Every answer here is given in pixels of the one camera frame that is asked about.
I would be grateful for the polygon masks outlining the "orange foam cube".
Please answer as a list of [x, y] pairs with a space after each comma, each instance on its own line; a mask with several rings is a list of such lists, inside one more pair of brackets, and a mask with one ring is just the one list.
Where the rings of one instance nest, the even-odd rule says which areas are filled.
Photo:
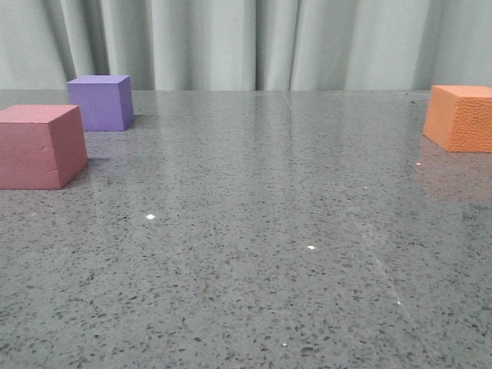
[[423, 134], [445, 151], [491, 152], [491, 88], [434, 85]]

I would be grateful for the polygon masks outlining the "pale green curtain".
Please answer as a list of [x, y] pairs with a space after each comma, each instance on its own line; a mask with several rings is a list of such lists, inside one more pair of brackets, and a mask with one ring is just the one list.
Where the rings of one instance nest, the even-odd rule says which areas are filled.
[[489, 1], [3, 1], [1, 87], [405, 90], [491, 83]]

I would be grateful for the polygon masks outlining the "purple foam cube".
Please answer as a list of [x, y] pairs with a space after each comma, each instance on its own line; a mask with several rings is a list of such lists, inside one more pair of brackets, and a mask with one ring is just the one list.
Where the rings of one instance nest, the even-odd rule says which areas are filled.
[[84, 75], [67, 86], [70, 102], [80, 107], [85, 131], [124, 131], [133, 122], [129, 75]]

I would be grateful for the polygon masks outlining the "pink foam cube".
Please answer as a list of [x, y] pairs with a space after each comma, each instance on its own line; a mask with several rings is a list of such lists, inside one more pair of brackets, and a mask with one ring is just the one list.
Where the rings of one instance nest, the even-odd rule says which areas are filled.
[[88, 163], [77, 105], [1, 110], [1, 188], [61, 189]]

